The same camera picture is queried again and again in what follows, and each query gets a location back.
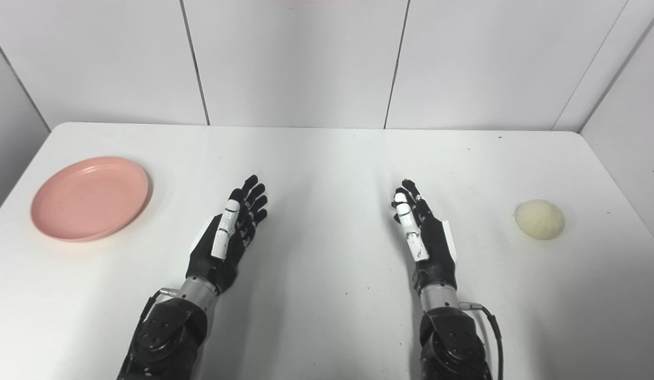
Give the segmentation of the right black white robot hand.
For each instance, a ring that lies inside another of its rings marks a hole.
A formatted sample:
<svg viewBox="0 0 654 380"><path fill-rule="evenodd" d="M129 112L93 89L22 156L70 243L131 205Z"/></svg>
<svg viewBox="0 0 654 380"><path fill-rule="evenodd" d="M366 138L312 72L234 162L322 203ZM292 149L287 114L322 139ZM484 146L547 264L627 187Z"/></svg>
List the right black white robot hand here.
<svg viewBox="0 0 654 380"><path fill-rule="evenodd" d="M434 216L413 180L401 182L391 206L396 212L393 219L401 226L414 260L414 290L420 294L422 289L435 284L456 290L450 230L445 228L444 221Z"/></svg>

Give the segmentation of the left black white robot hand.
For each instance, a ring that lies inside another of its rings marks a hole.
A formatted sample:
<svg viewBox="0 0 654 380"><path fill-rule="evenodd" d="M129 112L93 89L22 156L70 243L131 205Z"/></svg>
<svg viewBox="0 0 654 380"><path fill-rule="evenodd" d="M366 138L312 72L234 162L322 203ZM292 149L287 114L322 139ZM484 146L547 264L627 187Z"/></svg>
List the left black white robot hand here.
<svg viewBox="0 0 654 380"><path fill-rule="evenodd" d="M267 218L266 186L251 175L235 188L221 214L211 218L190 253L188 278L208 281L216 295L233 286L239 264L254 240L259 224Z"/></svg>

